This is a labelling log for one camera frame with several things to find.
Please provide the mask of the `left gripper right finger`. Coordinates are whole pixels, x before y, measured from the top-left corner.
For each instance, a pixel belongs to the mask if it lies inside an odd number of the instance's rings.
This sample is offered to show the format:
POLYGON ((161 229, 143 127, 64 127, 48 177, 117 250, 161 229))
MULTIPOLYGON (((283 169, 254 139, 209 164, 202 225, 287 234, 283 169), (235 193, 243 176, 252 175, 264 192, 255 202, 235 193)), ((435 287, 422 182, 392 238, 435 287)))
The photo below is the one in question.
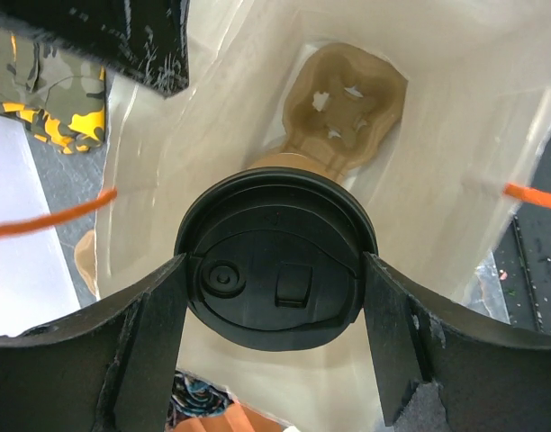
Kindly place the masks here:
POLYGON ((367 253, 364 314, 386 426, 551 431, 551 336, 449 300, 367 253))

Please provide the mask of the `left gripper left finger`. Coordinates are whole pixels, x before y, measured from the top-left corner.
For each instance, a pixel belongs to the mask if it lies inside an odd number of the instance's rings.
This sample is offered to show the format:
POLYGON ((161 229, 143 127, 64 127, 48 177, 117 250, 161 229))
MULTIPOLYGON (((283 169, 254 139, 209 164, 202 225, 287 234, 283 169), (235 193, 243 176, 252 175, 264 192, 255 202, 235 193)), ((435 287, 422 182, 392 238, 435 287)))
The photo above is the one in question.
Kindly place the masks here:
POLYGON ((0 337, 0 431, 162 431, 185 259, 61 319, 0 337))

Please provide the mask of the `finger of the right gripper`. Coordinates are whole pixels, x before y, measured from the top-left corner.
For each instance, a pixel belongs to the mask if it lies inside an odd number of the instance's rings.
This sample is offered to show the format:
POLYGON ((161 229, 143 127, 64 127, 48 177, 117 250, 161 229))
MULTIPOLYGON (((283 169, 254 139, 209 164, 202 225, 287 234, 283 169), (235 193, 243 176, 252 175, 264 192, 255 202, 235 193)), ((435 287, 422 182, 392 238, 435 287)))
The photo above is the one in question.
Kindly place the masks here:
POLYGON ((188 0, 2 0, 0 27, 170 97, 189 87, 188 0))

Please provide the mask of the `cardboard cup carrier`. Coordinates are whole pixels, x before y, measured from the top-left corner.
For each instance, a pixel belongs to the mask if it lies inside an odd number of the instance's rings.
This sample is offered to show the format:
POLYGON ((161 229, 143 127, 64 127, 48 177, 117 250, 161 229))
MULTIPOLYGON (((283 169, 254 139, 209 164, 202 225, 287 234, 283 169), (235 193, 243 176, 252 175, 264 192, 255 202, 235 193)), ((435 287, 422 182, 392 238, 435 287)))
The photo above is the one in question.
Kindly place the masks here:
POLYGON ((285 153, 312 158, 334 180, 361 167, 401 119, 407 79, 390 63, 346 43, 304 63, 283 108, 285 153))
POLYGON ((89 230, 76 244, 74 259, 77 271, 86 283, 88 291, 97 297, 95 230, 89 230))

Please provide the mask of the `brown paper cup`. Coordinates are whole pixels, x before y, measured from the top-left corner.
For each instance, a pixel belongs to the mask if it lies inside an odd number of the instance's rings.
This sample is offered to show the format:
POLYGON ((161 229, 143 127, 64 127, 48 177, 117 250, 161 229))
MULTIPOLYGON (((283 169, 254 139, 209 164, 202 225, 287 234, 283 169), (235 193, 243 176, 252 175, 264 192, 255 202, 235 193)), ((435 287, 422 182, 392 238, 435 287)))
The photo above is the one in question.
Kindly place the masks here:
POLYGON ((253 162, 248 168, 261 168, 261 167, 286 167, 301 169, 308 171, 319 176, 324 176, 328 179, 332 179, 329 173, 325 170, 325 166, 320 162, 296 153, 273 153, 267 154, 253 162))

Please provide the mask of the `black plastic cup lid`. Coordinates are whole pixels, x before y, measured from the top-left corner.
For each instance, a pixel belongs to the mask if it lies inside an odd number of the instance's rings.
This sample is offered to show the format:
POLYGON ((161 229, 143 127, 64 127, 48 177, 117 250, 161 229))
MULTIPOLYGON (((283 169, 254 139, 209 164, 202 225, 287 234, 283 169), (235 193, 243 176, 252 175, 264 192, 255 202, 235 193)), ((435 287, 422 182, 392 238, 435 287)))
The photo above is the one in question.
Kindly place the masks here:
POLYGON ((328 344, 363 305, 364 255, 375 231, 339 184, 293 168, 228 177, 189 208, 175 251, 187 260, 191 312, 259 351, 328 344))

